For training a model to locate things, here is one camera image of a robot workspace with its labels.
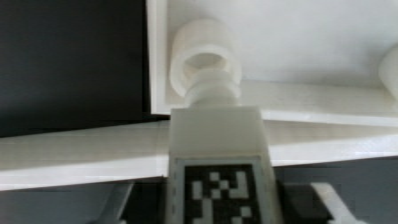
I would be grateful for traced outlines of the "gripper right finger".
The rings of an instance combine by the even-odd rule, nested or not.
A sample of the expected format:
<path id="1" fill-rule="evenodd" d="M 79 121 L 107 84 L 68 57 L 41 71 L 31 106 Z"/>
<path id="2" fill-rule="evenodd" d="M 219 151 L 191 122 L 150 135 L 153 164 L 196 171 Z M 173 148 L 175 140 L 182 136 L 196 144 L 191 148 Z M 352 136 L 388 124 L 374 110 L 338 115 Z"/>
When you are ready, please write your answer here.
<path id="1" fill-rule="evenodd" d="M 283 217 L 287 224 L 368 224 L 326 182 L 283 185 Z"/>

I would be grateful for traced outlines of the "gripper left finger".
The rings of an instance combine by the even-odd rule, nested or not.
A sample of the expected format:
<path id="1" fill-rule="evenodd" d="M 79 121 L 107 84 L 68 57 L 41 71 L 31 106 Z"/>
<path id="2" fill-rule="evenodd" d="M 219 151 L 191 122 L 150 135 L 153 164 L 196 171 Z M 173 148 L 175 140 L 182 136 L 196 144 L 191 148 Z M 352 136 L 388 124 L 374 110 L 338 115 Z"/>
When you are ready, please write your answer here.
<path id="1" fill-rule="evenodd" d="M 123 212 L 132 189 L 134 183 L 118 184 L 114 186 L 100 216 L 89 224 L 129 224 L 127 220 L 123 219 Z"/>

